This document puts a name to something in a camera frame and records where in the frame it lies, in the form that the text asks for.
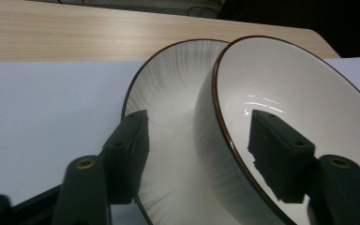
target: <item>white paper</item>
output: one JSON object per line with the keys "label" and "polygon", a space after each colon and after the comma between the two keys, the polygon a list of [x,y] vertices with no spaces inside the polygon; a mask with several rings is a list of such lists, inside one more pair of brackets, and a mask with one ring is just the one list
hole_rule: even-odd
{"label": "white paper", "polygon": [[[360,89],[360,58],[326,61]],[[0,194],[21,203],[59,185],[73,159],[97,155],[142,63],[0,63]],[[112,219],[145,224],[135,204]]]}

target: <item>bowl rim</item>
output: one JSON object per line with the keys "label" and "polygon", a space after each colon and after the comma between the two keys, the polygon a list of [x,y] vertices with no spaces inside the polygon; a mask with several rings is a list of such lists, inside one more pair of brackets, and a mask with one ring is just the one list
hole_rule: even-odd
{"label": "bowl rim", "polygon": [[347,81],[349,84],[352,85],[352,87],[360,94],[360,90],[356,88],[356,86],[350,82],[344,75],[342,75],[338,70],[330,66],[328,63],[323,61],[320,57],[318,57],[316,54],[296,45],[293,44],[287,40],[283,40],[277,37],[269,37],[269,36],[247,36],[247,37],[240,37],[234,41],[232,41],[229,45],[227,45],[220,53],[220,55],[217,57],[217,61],[213,68],[212,73],[212,99],[213,99],[213,105],[215,109],[215,115],[218,122],[218,126],[220,128],[221,135],[223,136],[225,143],[227,144],[227,147],[229,151],[232,154],[233,159],[235,160],[236,164],[238,165],[238,168],[241,170],[242,174],[246,177],[248,182],[252,185],[253,189],[257,192],[257,194],[260,195],[260,197],[264,200],[264,202],[274,211],[274,213],[286,224],[296,224],[288,215],[286,215],[279,206],[265,193],[261,185],[256,181],[256,179],[253,177],[252,173],[250,172],[248,166],[245,164],[244,160],[240,156],[233,139],[230,135],[229,130],[227,129],[227,126],[224,121],[224,117],[222,115],[221,109],[220,109],[220,102],[218,100],[218,69],[220,67],[221,60],[223,59],[226,52],[235,44],[237,44],[240,41],[246,40],[246,39],[252,39],[252,38],[266,38],[270,40],[276,40],[280,41],[285,44],[289,44],[291,46],[296,47],[298,50],[304,51],[307,54],[310,54],[312,58],[315,60],[324,63],[328,68],[333,69],[338,75],[340,75],[340,78]]}
{"label": "bowl rim", "polygon": [[[162,49],[160,49],[159,51],[155,52],[153,55],[151,55],[147,60],[145,60],[145,62],[142,64],[142,66],[137,70],[136,74],[134,75],[129,87],[127,88],[127,93],[125,95],[124,98],[124,102],[122,105],[122,111],[121,111],[121,121],[125,118],[125,112],[126,112],[126,107],[127,107],[127,103],[128,103],[128,98],[130,96],[130,92],[133,89],[133,85],[135,84],[135,82],[137,81],[137,79],[139,78],[140,74],[142,73],[142,71],[144,70],[144,68],[153,60],[155,59],[158,55],[160,55],[161,53],[163,53],[164,51],[176,46],[176,45],[180,45],[180,44],[184,44],[184,43],[189,43],[189,42],[194,42],[194,41],[215,41],[215,42],[222,42],[225,44],[230,44],[229,41],[225,41],[225,40],[220,40],[220,39],[213,39],[213,38],[193,38],[193,39],[186,39],[186,40],[182,40],[182,41],[177,41],[174,42],[171,45],[168,45]],[[150,225],[153,225],[154,223],[151,221],[150,217],[148,216],[148,213],[146,212],[142,201],[139,198],[139,195],[135,196],[135,202],[139,205],[140,210],[142,211],[142,215],[144,216],[146,222]]]}

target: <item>ceramic bowl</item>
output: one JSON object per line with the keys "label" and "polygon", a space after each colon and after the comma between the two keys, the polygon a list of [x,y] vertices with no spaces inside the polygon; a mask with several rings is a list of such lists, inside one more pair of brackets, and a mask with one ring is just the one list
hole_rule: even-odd
{"label": "ceramic bowl", "polygon": [[153,224],[239,224],[217,201],[193,142],[198,94],[218,55],[217,40],[189,40],[153,55],[138,71],[123,116],[147,110],[150,153],[139,203]]}
{"label": "ceramic bowl", "polygon": [[316,145],[360,165],[360,93],[315,55],[270,37],[220,54],[194,113],[200,162],[219,201],[242,224],[308,224],[307,203],[277,201],[248,152],[252,110],[277,115]]}

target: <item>wooden table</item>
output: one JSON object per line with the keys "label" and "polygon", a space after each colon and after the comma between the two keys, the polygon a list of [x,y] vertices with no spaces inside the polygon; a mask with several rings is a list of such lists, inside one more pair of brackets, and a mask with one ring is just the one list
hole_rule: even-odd
{"label": "wooden table", "polygon": [[145,60],[181,40],[251,35],[282,38],[321,58],[338,57],[307,29],[0,0],[0,61]]}

